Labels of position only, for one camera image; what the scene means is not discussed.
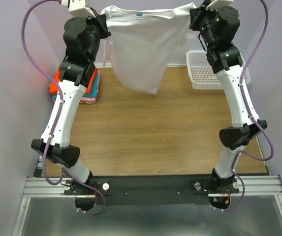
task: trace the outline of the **white laundry basket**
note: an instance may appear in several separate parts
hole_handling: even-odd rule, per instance
[[[205,51],[187,52],[187,67],[193,89],[223,89],[206,58]],[[248,69],[245,81],[246,84],[251,82]]]

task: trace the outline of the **purple cable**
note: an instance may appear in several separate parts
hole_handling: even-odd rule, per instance
[[[268,28],[268,23],[269,23],[269,9],[268,9],[268,6],[267,6],[267,4],[266,4],[266,2],[265,2],[264,0],[259,0],[259,1],[263,4],[264,11],[265,11],[264,29],[263,29],[262,35],[261,35],[261,37],[260,37],[260,39],[259,39],[259,41],[258,41],[256,47],[254,48],[254,51],[252,52],[251,56],[249,57],[249,60],[247,61],[246,65],[245,65],[245,67],[244,67],[244,69],[243,69],[243,71],[242,71],[242,73],[241,73],[241,75],[240,75],[239,84],[242,84],[242,83],[243,83],[243,79],[244,79],[244,75],[245,75],[245,73],[246,73],[246,69],[248,68],[248,66],[249,66],[249,64],[250,64],[250,62],[251,62],[251,60],[252,60],[254,54],[257,52],[259,46],[261,45],[261,42],[262,42],[262,40],[263,40],[263,38],[264,38],[264,35],[265,35],[266,31],[267,31],[267,28]],[[269,145],[270,145],[270,147],[271,147],[271,155],[270,155],[269,157],[267,157],[267,158],[260,158],[260,157],[254,156],[254,155],[252,155],[252,154],[250,154],[250,153],[248,153],[248,152],[246,152],[246,151],[240,151],[238,154],[236,154],[236,156],[235,156],[235,158],[234,158],[234,160],[233,160],[233,164],[232,164],[232,166],[231,166],[231,170],[232,170],[232,172],[234,173],[234,175],[240,180],[240,182],[241,182],[241,184],[242,184],[242,186],[243,186],[243,193],[242,193],[240,199],[238,200],[238,202],[237,202],[234,206],[232,206],[232,207],[230,207],[230,208],[228,208],[228,209],[224,209],[223,211],[229,211],[229,210],[235,209],[235,208],[241,203],[241,201],[243,200],[243,198],[244,198],[244,196],[245,196],[245,183],[244,183],[244,181],[241,179],[241,177],[240,177],[238,174],[236,174],[236,172],[235,172],[235,164],[236,164],[236,162],[237,162],[237,159],[238,159],[239,154],[240,154],[240,153],[244,153],[244,154],[246,154],[247,156],[249,156],[249,157],[251,157],[251,158],[253,158],[253,159],[255,159],[255,160],[258,160],[258,161],[268,161],[268,160],[271,160],[272,157],[274,156],[274,146],[273,146],[273,144],[272,144],[271,139],[268,137],[268,135],[267,135],[267,133],[265,132],[265,130],[264,130],[264,129],[258,124],[258,122],[253,118],[253,115],[252,115],[252,112],[251,112],[249,103],[248,103],[247,98],[246,98],[246,94],[245,94],[244,87],[243,87],[243,86],[240,86],[240,90],[241,90],[241,94],[242,94],[242,97],[243,97],[243,100],[244,100],[244,103],[245,103],[247,112],[248,112],[248,114],[249,114],[251,120],[252,120],[253,123],[260,129],[260,131],[263,133],[263,135],[265,136],[265,138],[266,138],[267,141],[269,142]]]
[[[63,101],[63,93],[62,93],[62,90],[59,86],[59,84],[50,76],[48,75],[46,72],[44,72],[40,66],[37,65],[37,63],[33,60],[33,58],[31,57],[28,49],[27,49],[27,46],[26,46],[26,40],[25,40],[25,29],[26,29],[26,22],[27,22],[27,19],[30,15],[30,13],[32,12],[33,9],[35,9],[37,6],[45,3],[45,2],[49,2],[49,1],[57,1],[57,2],[61,2],[61,0],[42,0],[38,3],[35,3],[34,5],[30,6],[30,8],[28,9],[28,11],[26,12],[25,16],[24,16],[24,19],[23,19],[23,24],[22,24],[22,31],[21,31],[21,39],[22,39],[22,44],[23,44],[23,48],[24,48],[24,51],[28,57],[28,59],[31,61],[31,63],[34,65],[34,67],[36,67],[36,69],[38,71],[40,71],[44,76],[46,76],[51,82],[53,82],[57,88],[58,88],[58,91],[59,91],[59,95],[60,95],[60,100]],[[57,115],[53,121],[53,124],[52,124],[52,127],[51,127],[51,130],[50,130],[50,133],[49,135],[52,136],[54,130],[55,130],[55,127],[57,126],[57,123],[58,123],[58,120],[59,120],[59,117],[60,117],[60,114],[61,114],[61,111],[62,111],[62,106],[63,106],[63,103],[60,103],[59,104],[59,108],[58,108],[58,112],[57,112]],[[98,190],[98,189],[95,189],[87,184],[84,184],[80,181],[78,181],[77,179],[75,179],[73,176],[71,176],[69,173],[67,173],[63,168],[61,169],[61,176],[59,178],[59,180],[57,182],[52,182],[48,175],[47,175],[47,171],[46,171],[46,158],[47,158],[47,153],[48,153],[48,148],[49,148],[49,145],[50,145],[50,142],[51,142],[51,137],[48,138],[48,141],[46,143],[46,146],[45,146],[45,149],[44,149],[44,152],[43,152],[43,156],[42,156],[42,167],[43,167],[43,173],[44,173],[44,177],[46,179],[46,181],[51,184],[51,185],[58,185],[62,182],[62,179],[63,179],[63,175],[64,173],[66,173],[69,177],[73,178],[73,180],[89,189],[92,189],[93,191],[97,192],[103,199],[103,208],[98,211],[98,212],[92,212],[92,213],[89,213],[89,212],[86,212],[86,214],[91,214],[91,215],[95,215],[95,214],[99,214],[101,212],[103,212],[105,209],[106,209],[106,199],[105,197],[103,196],[103,194]]]

